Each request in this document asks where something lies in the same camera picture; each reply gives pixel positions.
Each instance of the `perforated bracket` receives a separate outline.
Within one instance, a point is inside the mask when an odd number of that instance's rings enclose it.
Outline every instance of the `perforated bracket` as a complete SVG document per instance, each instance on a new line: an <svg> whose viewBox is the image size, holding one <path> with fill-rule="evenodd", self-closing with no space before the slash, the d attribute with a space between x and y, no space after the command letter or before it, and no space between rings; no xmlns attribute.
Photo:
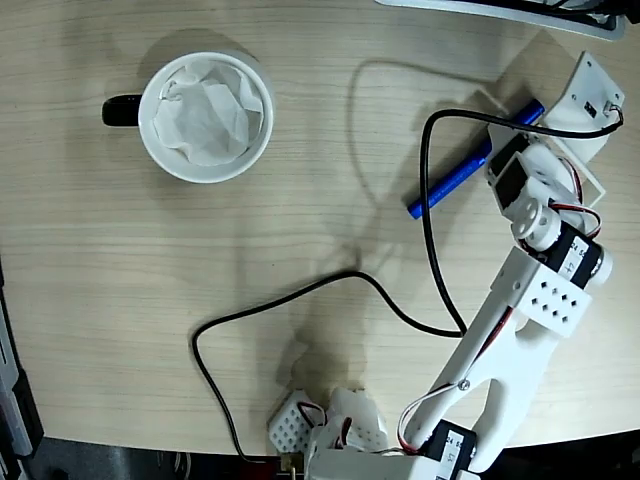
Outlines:
<svg viewBox="0 0 640 480"><path fill-rule="evenodd" d="M518 248L511 250L491 289L514 310L565 338L591 303L591 295Z"/></svg>

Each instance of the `black mug handle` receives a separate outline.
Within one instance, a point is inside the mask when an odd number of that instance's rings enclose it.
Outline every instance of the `black mug handle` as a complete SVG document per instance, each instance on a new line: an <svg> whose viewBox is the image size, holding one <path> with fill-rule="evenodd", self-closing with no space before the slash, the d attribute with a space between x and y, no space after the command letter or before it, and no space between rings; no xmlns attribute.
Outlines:
<svg viewBox="0 0 640 480"><path fill-rule="evenodd" d="M142 95L118 95L102 104L102 122L109 127L137 127Z"/></svg>

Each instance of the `wooden table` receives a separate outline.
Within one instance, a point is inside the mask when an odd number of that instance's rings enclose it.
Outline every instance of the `wooden table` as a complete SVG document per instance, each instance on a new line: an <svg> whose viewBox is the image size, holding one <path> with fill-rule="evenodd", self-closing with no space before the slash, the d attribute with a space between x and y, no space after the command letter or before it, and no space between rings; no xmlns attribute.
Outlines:
<svg viewBox="0 0 640 480"><path fill-rule="evenodd" d="M272 141L247 173L191 185L161 171L102 102L140 92L182 53L236 48L272 77ZM623 41L372 0L9 0L0 18L0 254L17 346L49 436L231 452L196 370L196 325L338 268L373 273L407 312L452 326L421 227L417 185L428 115L550 105L583 49L627 93L626 127L593 170L613 277L553 358L514 445L640 428L640 29ZM434 173L481 125L443 122ZM442 268L468 320L513 242L480 175L434 212ZM294 387L323 401L364 386L391 428L455 340L402 324L366 284L325 288L202 339L249 453ZM451 412L472 425L483 392Z"/></svg>

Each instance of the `tissue paper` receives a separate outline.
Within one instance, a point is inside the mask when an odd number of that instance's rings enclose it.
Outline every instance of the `tissue paper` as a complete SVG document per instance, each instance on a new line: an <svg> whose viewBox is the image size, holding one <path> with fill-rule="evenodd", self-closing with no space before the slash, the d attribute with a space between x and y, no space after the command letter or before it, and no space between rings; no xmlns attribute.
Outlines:
<svg viewBox="0 0 640 480"><path fill-rule="evenodd" d="M163 86L153 120L160 142L201 166L232 162L262 127L263 105L249 77L218 61L178 70Z"/></svg>

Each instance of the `red wire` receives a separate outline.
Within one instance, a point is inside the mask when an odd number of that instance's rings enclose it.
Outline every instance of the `red wire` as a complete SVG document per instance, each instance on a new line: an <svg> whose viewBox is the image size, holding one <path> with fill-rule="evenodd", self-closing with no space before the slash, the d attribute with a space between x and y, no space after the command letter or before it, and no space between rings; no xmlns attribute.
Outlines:
<svg viewBox="0 0 640 480"><path fill-rule="evenodd" d="M342 424L342 432L340 433L340 439L342 441L342 446L347 445L347 435L349 434L349 429L351 428L351 424L353 423L353 418L347 417L344 419L344 423Z"/></svg>
<svg viewBox="0 0 640 480"><path fill-rule="evenodd" d="M573 174L573 184L576 187L576 195L578 196L578 201L582 203L582 184L580 183L580 175L578 175L578 171L576 170L576 167L574 167L569 160L565 158L564 163L565 165L569 166L569 169Z"/></svg>
<svg viewBox="0 0 640 480"><path fill-rule="evenodd" d="M579 207L577 205L569 205L567 203L552 203L551 205L549 205L549 207L552 210L556 210L556 211L566 210L571 212L580 212L580 213L587 213L589 215L593 215L598 222L598 226L592 232L588 233L587 237L595 238L600 233L600 227L602 226L602 217L600 217L600 214L595 210L591 210L590 208L585 208L585 207Z"/></svg>
<svg viewBox="0 0 640 480"><path fill-rule="evenodd" d="M500 318L496 326L493 327L493 330L491 331L491 333L485 340L484 344L480 348L480 351L478 352L478 355L476 355L474 362L478 359L478 357L480 357L480 355L482 355L487 350L487 348L491 346L493 341L496 339L496 337L500 334L504 326L507 324L507 321L509 320L509 318L511 318L512 313L513 313L513 308L507 307L505 312L502 314L502 317Z"/></svg>
<svg viewBox="0 0 640 480"><path fill-rule="evenodd" d="M302 415L302 418L305 419L305 421L309 424L309 426L311 428L315 427L316 424L309 418L309 416L307 415L307 412L304 411L304 408L312 408L318 412L321 412L324 415L324 424L327 424L327 413L320 408L318 405L314 405L313 403L308 403L308 402L298 402L298 410L300 411L300 414Z"/></svg>

